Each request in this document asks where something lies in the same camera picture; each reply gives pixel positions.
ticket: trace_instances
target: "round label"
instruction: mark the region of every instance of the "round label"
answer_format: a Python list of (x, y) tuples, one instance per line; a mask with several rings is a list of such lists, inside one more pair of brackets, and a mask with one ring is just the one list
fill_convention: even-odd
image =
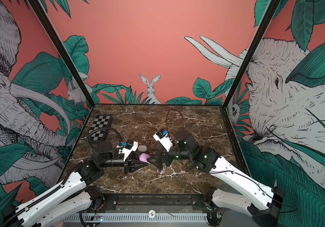
[(149, 218), (154, 218), (156, 216), (156, 211), (150, 210), (149, 211)]

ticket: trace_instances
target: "pink wall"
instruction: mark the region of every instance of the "pink wall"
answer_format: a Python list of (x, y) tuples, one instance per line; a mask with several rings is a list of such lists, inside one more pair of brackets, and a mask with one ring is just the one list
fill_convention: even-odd
[[(58, 11), (46, 1), (62, 41), (71, 35), (86, 38), (90, 69), (85, 82), (131, 85), (137, 94), (144, 92), (143, 99), (147, 86), (138, 74), (150, 82), (161, 75), (154, 86), (161, 103), (181, 96), (199, 99), (192, 91), (198, 77), (209, 81), (212, 89), (224, 81), (227, 69), (205, 59), (184, 36), (199, 41), (203, 35), (239, 55), (256, 31), (255, 1), (88, 2), (70, 1), (69, 18), (57, 4)], [(101, 94), (98, 97), (100, 103), (111, 103)]]

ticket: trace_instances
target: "black cable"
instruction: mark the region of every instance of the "black cable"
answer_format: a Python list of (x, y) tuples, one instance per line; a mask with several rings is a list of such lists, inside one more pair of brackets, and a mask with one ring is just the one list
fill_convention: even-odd
[(177, 112), (180, 114), (181, 119), (183, 119), (184, 131), (185, 131), (185, 121), (184, 121), (184, 117), (183, 117), (183, 115), (181, 114), (181, 112), (179, 112), (179, 111), (176, 110), (176, 109), (170, 109), (170, 110), (168, 111), (168, 113), (166, 114), (166, 119), (165, 119), (165, 123), (166, 123), (166, 131), (168, 132), (168, 138), (170, 138), (170, 136), (169, 136), (169, 129), (168, 129), (168, 116), (169, 116), (169, 112), (172, 111), (172, 110), (177, 111)]
[(91, 138), (91, 136), (92, 136), (93, 134), (95, 134), (95, 133), (98, 132), (98, 131), (102, 131), (102, 130), (106, 130), (105, 133), (108, 133), (108, 130), (112, 130), (112, 131), (117, 135), (117, 137), (118, 137), (120, 143), (122, 143), (121, 135), (119, 134), (119, 132), (118, 132), (116, 129), (111, 128), (111, 127), (102, 127), (102, 128), (99, 128), (99, 129), (93, 130), (90, 134), (88, 134), (88, 136), (87, 136), (87, 144), (88, 144), (88, 146), (89, 146), (90, 148), (93, 149), (94, 147), (92, 146), (92, 144), (91, 144), (91, 142), (90, 142), (89, 139)]
[[(83, 162), (79, 162), (78, 164), (76, 164), (65, 176), (65, 179), (62, 181), (61, 185), (63, 185), (67, 182), (69, 176), (72, 174), (72, 172), (74, 172), (74, 170), (79, 167), (81, 164), (83, 164)], [(55, 189), (53, 189), (51, 192), (47, 193), (46, 195), (38, 198), (37, 200), (35, 200), (34, 202), (30, 203), (29, 205), (26, 206), (26, 208), (30, 208), (33, 207), (34, 205), (38, 204), (40, 201), (48, 198), (49, 196), (51, 196), (53, 193), (55, 193), (57, 190), (59, 190), (60, 188), (62, 188), (60, 185), (58, 185)], [(22, 208), (20, 211), (16, 212), (14, 215), (12, 215), (9, 219), (7, 219), (2, 225), (1, 227), (5, 227), (11, 220), (13, 220), (15, 217), (19, 216), (20, 214), (22, 214), (23, 212), (25, 212), (25, 207)]]
[[(169, 136), (169, 130), (168, 130), (168, 115), (169, 115), (169, 112), (170, 112), (171, 110), (175, 110), (175, 109), (170, 109), (170, 110), (168, 111), (167, 115), (166, 115), (166, 130), (167, 130), (167, 132), (168, 132), (168, 136)], [(184, 117), (183, 117), (183, 115), (182, 115), (181, 113), (180, 113), (180, 115), (181, 115), (181, 118), (183, 119), (183, 122), (184, 122), (184, 131), (185, 131), (185, 121), (184, 121)], [(196, 165), (194, 164), (192, 154), (191, 154), (190, 152), (188, 152), (188, 153), (189, 153), (190, 161), (192, 162), (192, 164), (193, 164), (194, 166), (196, 166)], [(209, 173), (209, 174), (217, 174), (217, 173), (232, 172), (232, 173), (234, 173), (234, 174), (238, 174), (239, 176), (242, 176), (242, 177), (244, 177), (244, 178), (246, 178), (246, 179), (249, 179), (250, 181), (252, 181), (253, 183), (255, 183), (255, 184), (258, 186), (258, 188), (262, 191), (262, 193), (264, 192), (264, 190), (263, 190), (263, 189), (262, 189), (262, 188), (261, 188), (261, 187), (260, 187), (260, 186), (255, 182), (255, 181), (254, 181), (254, 180), (252, 180), (252, 179), (250, 179), (250, 178), (248, 178), (248, 177), (246, 177), (246, 176), (244, 176), (244, 175), (241, 175), (241, 174), (239, 174), (239, 173), (236, 173), (236, 172), (234, 172), (234, 171), (232, 171), (232, 170), (224, 170), (224, 171), (219, 171), (219, 172), (207, 172), (207, 171), (204, 171), (204, 170), (200, 170), (200, 171), (202, 171), (202, 172), (204, 172), (204, 173)], [(268, 194), (265, 194), (265, 195), (268, 196), (269, 198), (271, 198), (272, 200), (274, 200), (274, 201), (280, 203), (280, 204), (283, 205), (283, 206), (291, 207), (291, 208), (294, 209), (294, 210), (291, 210), (291, 211), (285, 211), (285, 212), (282, 212), (282, 213), (288, 213), (288, 212), (292, 212), (292, 211), (296, 211), (296, 210), (297, 210), (297, 208), (295, 208), (295, 207), (288, 206), (288, 205), (285, 205), (285, 204), (283, 204), (283, 203), (277, 201), (276, 199), (272, 198), (272, 197), (269, 196)]]
[(83, 220), (83, 217), (82, 217), (82, 211), (79, 211), (79, 220), (80, 220), (80, 223), (84, 226), (84, 227), (87, 227), (87, 226), (97, 226), (97, 225), (99, 225), (100, 224), (100, 222), (97, 222), (97, 223), (93, 223), (92, 225), (87, 225), (87, 223), (86, 222), (84, 222), (84, 220)]
[(284, 211), (284, 212), (280, 212), (280, 214), (284, 214), (284, 213), (290, 213), (290, 212), (293, 212), (293, 211), (297, 211), (297, 209), (294, 209), (294, 210), (289, 210), (289, 211)]

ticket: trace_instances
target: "rabbit ear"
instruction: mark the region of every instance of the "rabbit ear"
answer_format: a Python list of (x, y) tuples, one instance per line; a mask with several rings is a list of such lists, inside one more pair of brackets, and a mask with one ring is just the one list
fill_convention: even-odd
[(139, 74), (139, 76), (140, 76), (140, 78), (141, 78), (141, 80), (142, 80), (142, 82), (143, 82), (144, 84), (147, 84), (147, 85), (150, 84), (150, 83), (149, 83), (149, 80), (148, 80), (144, 75)]
[(161, 77), (160, 75), (154, 76), (154, 78), (152, 79), (151, 84), (155, 84), (160, 79), (160, 77)]
[(72, 90), (72, 83), (70, 81), (68, 82), (68, 89)]

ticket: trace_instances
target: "rabbit illustration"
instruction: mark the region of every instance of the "rabbit illustration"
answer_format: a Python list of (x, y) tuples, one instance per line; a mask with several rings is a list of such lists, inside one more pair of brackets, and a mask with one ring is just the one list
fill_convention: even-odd
[(154, 78), (151, 81), (151, 84), (149, 83), (149, 80), (144, 76), (139, 74), (142, 82), (147, 85), (147, 100), (150, 99), (149, 104), (161, 104), (159, 100), (155, 97), (155, 89), (154, 84), (160, 79), (160, 75), (154, 76)]
[[(83, 80), (83, 83), (85, 87), (87, 88), (87, 91), (89, 93), (92, 93), (92, 88), (84, 82), (85, 79), (88, 78), (88, 76), (82, 72), (78, 72), (80, 78)], [(82, 90), (79, 88), (79, 85), (77, 84), (77, 81), (72, 77), (72, 82), (68, 82), (68, 100), (73, 100), (74, 102), (86, 102), (86, 97), (83, 94)]]

